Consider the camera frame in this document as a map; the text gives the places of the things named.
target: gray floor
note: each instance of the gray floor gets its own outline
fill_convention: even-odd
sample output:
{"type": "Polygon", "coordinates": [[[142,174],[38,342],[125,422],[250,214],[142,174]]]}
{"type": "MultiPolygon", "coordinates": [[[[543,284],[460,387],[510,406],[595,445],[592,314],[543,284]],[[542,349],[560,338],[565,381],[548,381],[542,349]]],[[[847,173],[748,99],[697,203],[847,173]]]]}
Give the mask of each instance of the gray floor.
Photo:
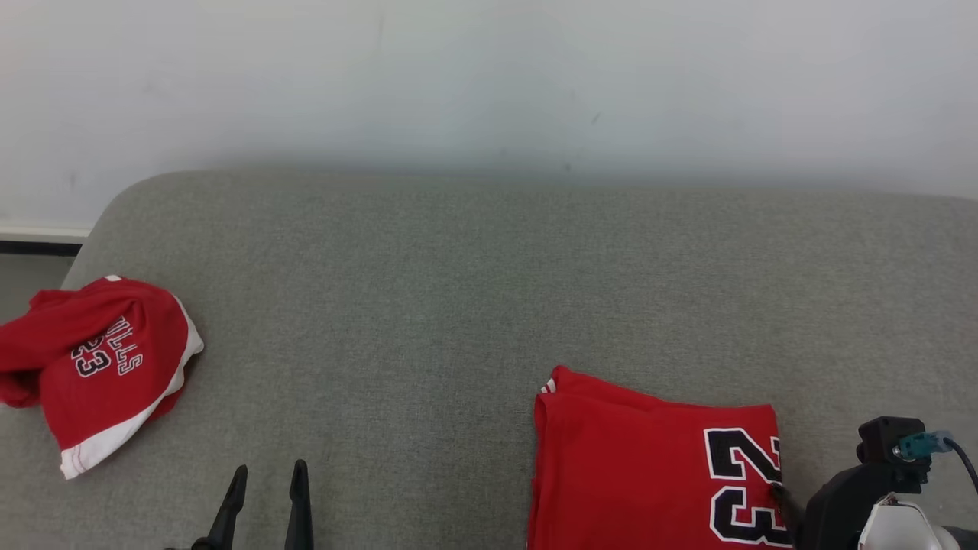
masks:
{"type": "Polygon", "coordinates": [[[27,303],[41,289],[57,289],[73,257],[0,254],[0,324],[27,312],[27,303]]]}

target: white robot part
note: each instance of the white robot part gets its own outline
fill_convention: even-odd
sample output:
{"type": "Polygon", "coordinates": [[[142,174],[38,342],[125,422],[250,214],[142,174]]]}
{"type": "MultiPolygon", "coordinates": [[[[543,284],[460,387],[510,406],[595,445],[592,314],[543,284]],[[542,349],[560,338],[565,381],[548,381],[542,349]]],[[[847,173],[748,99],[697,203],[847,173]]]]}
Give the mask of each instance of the white robot part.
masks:
{"type": "Polygon", "coordinates": [[[872,507],[860,550],[960,550],[946,529],[932,526],[920,508],[890,493],[872,507]]]}

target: gray couch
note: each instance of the gray couch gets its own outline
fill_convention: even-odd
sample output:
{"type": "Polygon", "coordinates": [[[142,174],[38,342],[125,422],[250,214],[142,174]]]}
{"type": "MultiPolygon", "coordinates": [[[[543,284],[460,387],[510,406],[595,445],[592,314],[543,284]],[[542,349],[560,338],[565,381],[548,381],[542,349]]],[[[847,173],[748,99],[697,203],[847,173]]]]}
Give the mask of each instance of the gray couch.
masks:
{"type": "MultiPolygon", "coordinates": [[[[2,548],[188,547],[241,463],[236,544],[281,547],[296,458],[323,548],[522,548],[558,363],[772,403],[802,499],[878,415],[978,455],[965,200],[174,173],[115,199],[65,288],[111,273],[172,291],[207,349],[169,415],[74,481],[39,410],[0,410],[2,548]]],[[[953,455],[915,500],[978,527],[953,455]]]]}

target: folded red jersey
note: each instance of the folded red jersey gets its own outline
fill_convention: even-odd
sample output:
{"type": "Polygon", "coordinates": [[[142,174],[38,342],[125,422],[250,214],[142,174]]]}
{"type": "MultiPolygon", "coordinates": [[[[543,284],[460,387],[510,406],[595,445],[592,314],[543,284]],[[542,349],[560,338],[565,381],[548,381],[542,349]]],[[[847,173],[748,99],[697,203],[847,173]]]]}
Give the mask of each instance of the folded red jersey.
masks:
{"type": "Polygon", "coordinates": [[[671,403],[559,366],[534,419],[530,549],[791,547],[769,405],[671,403]]]}

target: white trim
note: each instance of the white trim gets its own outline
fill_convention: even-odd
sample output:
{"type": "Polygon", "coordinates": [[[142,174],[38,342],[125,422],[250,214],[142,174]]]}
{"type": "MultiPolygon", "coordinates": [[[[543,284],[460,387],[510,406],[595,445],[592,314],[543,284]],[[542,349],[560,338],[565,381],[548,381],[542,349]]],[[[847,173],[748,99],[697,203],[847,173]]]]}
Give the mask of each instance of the white trim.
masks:
{"type": "Polygon", "coordinates": [[[556,383],[554,382],[553,378],[547,380],[547,385],[540,388],[540,393],[555,393],[555,392],[556,392],[556,383]]]}
{"type": "Polygon", "coordinates": [[[0,241],[21,243],[59,243],[83,245],[91,229],[63,229],[57,227],[20,227],[0,225],[0,241]]]}
{"type": "Polygon", "coordinates": [[[184,347],[183,355],[180,356],[180,363],[177,365],[177,370],[173,373],[169,385],[166,386],[166,390],[149,407],[140,411],[136,416],[102,430],[72,448],[63,450],[61,469],[62,473],[65,474],[66,480],[87,472],[93,466],[114,453],[116,449],[128,441],[146,423],[147,419],[150,418],[150,415],[153,414],[153,411],[156,410],[159,402],[163,401],[164,397],[183,387],[184,366],[190,360],[191,355],[203,351],[203,340],[200,339],[200,334],[198,334],[194,322],[190,320],[190,315],[187,315],[187,309],[184,308],[183,303],[177,297],[173,297],[173,299],[177,300],[177,304],[180,305],[180,311],[183,312],[184,319],[187,320],[187,345],[184,347]]]}

